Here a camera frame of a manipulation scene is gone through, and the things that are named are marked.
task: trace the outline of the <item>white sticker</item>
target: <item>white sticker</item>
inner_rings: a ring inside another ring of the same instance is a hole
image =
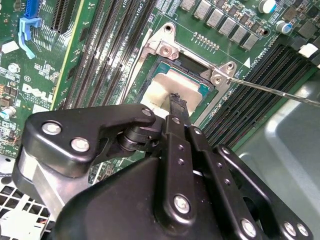
[[[18,49],[19,49],[19,46],[15,41],[11,41],[2,45],[2,52],[4,54],[11,53]]]
[[[46,109],[43,106],[39,106],[37,104],[33,105],[33,110],[32,110],[33,114],[40,113],[40,112],[47,112],[47,111],[49,111],[49,109]]]

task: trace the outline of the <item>silver screw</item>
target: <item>silver screw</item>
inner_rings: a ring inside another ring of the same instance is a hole
[[[173,117],[172,120],[173,120],[176,124],[180,124],[179,118]]]
[[[291,235],[291,236],[296,236],[296,230],[294,228],[294,226],[292,226],[290,223],[288,223],[287,221],[284,223],[284,227],[287,230],[287,232]]]
[[[71,141],[71,147],[77,152],[86,152],[89,150],[90,145],[86,139],[82,137],[76,137]]]
[[[195,131],[196,134],[201,135],[201,131],[198,128],[195,128],[194,131]]]
[[[298,223],[296,226],[298,227],[300,233],[301,233],[303,236],[306,236],[306,237],[309,236],[309,233],[308,233],[307,229],[306,229],[302,224]]]
[[[226,149],[225,147],[222,148],[222,151],[225,153],[225,154],[230,154],[230,151],[228,149]]]
[[[185,197],[177,195],[174,197],[173,202],[174,202],[174,206],[180,213],[187,214],[190,211],[189,202]]]
[[[147,115],[148,117],[151,116],[151,112],[150,112],[149,109],[143,108],[143,109],[142,109],[142,112],[143,112],[144,115]]]
[[[49,135],[57,135],[61,133],[61,127],[54,122],[47,122],[42,125],[42,131]]]
[[[245,231],[245,233],[249,236],[254,238],[257,235],[257,231],[255,229],[255,227],[253,226],[253,224],[248,221],[247,219],[243,219],[241,221],[241,225],[243,227],[243,230]]]

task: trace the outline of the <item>motherboard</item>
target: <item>motherboard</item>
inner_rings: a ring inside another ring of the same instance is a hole
[[[228,78],[294,93],[320,68],[311,0],[0,0],[0,154],[29,115],[187,101],[212,146],[237,149],[285,102]],[[91,183],[143,157],[92,168]]]

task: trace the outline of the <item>capacitor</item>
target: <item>capacitor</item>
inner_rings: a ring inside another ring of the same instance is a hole
[[[292,25],[283,20],[280,20],[275,24],[275,30],[282,34],[288,34],[292,30]]]
[[[8,120],[10,119],[13,115],[16,114],[16,109],[13,107],[13,106],[9,106],[9,107],[6,107],[5,109],[3,109],[1,112],[0,112],[0,117],[5,119],[5,120]]]
[[[276,9],[275,0],[261,0],[258,5],[259,12],[262,14],[272,13]]]

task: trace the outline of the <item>blue connector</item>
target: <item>blue connector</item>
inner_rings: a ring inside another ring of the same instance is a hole
[[[35,58],[36,55],[30,50],[30,48],[28,48],[25,42],[31,40],[31,26],[34,28],[40,28],[41,22],[42,19],[39,17],[33,19],[27,19],[25,17],[20,18],[18,42],[19,46],[25,51],[29,59]]]
[[[40,5],[40,0],[27,0],[24,16],[27,19],[34,19],[38,17],[39,5]]]

